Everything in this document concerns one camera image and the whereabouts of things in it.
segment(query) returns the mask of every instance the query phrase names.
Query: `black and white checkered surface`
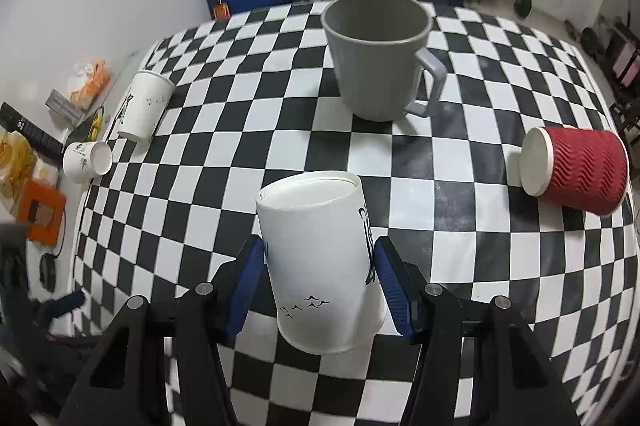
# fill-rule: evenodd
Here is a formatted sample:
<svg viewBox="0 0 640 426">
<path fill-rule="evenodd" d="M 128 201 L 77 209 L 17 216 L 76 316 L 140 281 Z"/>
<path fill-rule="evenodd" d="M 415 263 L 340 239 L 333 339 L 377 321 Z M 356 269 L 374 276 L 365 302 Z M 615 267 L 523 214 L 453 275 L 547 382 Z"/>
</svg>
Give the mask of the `black and white checkered surface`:
<svg viewBox="0 0 640 426">
<path fill-rule="evenodd" d="M 210 279 L 259 233 L 262 186 L 348 170 L 362 178 L 374 233 L 388 234 L 427 280 L 460 297 L 514 301 L 584 421 L 628 332 L 637 269 L 629 198 L 597 218 L 527 196 L 517 168 L 532 127 L 609 127 L 577 51 L 509 20 L 426 5 L 437 15 L 428 47 L 449 71 L 442 101 L 430 119 L 371 123 L 338 97 L 325 6 L 238 14 L 155 49 L 146 68 L 177 89 L 150 145 L 110 132 L 113 168 L 82 215 L 74 279 L 90 298 L 76 330 L 105 328 L 129 295 L 173 298 Z M 398 422 L 418 349 L 390 319 L 362 348 L 321 358 L 289 346 L 275 315 L 265 273 L 235 348 L 220 348 L 240 422 Z M 456 424 L 468 416 L 472 358 L 465 341 Z M 167 374 L 182 424 L 175 359 Z"/>
</svg>

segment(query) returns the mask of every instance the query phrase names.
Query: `mug handle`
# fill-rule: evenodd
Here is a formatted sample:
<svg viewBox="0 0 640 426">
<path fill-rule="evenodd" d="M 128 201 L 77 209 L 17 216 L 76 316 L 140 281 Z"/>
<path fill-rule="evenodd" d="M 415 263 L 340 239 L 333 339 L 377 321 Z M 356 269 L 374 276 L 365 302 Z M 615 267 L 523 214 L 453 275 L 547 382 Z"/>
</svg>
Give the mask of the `mug handle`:
<svg viewBox="0 0 640 426">
<path fill-rule="evenodd" d="M 420 61 L 422 67 L 433 76 L 433 88 L 431 88 L 431 95 L 426 105 L 411 101 L 405 108 L 405 111 L 424 119 L 431 115 L 436 102 L 440 100 L 442 88 L 444 88 L 444 82 L 447 78 L 447 69 L 426 48 L 418 50 L 415 53 L 415 58 Z"/>
</svg>

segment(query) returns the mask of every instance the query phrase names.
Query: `silver bolt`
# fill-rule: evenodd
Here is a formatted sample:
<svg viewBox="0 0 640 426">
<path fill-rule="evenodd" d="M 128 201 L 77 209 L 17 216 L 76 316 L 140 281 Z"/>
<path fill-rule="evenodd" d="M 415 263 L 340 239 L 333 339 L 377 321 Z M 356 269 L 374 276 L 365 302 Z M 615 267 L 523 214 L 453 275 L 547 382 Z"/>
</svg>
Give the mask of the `silver bolt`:
<svg viewBox="0 0 640 426">
<path fill-rule="evenodd" d="M 428 283 L 424 286 L 424 291 L 430 296 L 440 296 L 442 294 L 442 287 L 437 283 Z"/>
<path fill-rule="evenodd" d="M 507 296 L 498 296 L 494 300 L 495 306 L 504 310 L 511 307 L 511 300 Z"/>
<path fill-rule="evenodd" d="M 206 296 L 213 290 L 213 285 L 209 282 L 200 283 L 196 287 L 196 293 L 200 296 Z"/>
<path fill-rule="evenodd" d="M 130 309 L 139 309 L 145 303 L 145 298 L 142 296 L 132 296 L 127 300 L 127 307 Z"/>
</svg>

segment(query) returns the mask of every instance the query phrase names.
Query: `computer mouse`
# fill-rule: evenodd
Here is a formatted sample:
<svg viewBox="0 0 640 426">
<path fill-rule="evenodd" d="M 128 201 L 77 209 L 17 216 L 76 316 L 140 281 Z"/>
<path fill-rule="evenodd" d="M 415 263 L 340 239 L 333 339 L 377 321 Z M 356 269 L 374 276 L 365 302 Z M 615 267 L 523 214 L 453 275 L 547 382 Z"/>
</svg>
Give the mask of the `computer mouse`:
<svg viewBox="0 0 640 426">
<path fill-rule="evenodd" d="M 40 258 L 40 283 L 51 293 L 56 290 L 56 257 L 49 252 Z"/>
</svg>

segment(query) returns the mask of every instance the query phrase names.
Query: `paper cup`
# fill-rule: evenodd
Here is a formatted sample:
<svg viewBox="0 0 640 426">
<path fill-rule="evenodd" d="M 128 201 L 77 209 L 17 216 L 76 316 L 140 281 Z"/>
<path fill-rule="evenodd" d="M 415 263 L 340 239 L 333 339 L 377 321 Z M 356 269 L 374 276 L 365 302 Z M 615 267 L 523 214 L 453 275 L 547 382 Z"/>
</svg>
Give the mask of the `paper cup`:
<svg viewBox="0 0 640 426">
<path fill-rule="evenodd" d="M 527 193 L 599 216 L 622 203 L 628 167 L 620 137 L 606 130 L 533 128 L 522 142 L 520 178 Z"/>
<path fill-rule="evenodd" d="M 369 216 L 357 175 L 301 173 L 256 200 L 278 328 L 310 354 L 338 354 L 385 319 Z"/>
<path fill-rule="evenodd" d="M 104 142 L 76 142 L 66 149 L 62 170 L 69 180 L 82 184 L 108 173 L 113 164 L 111 148 Z"/>
<path fill-rule="evenodd" d="M 122 107 L 118 135 L 133 142 L 149 142 L 174 91 L 174 83 L 159 73 L 136 72 Z"/>
</svg>

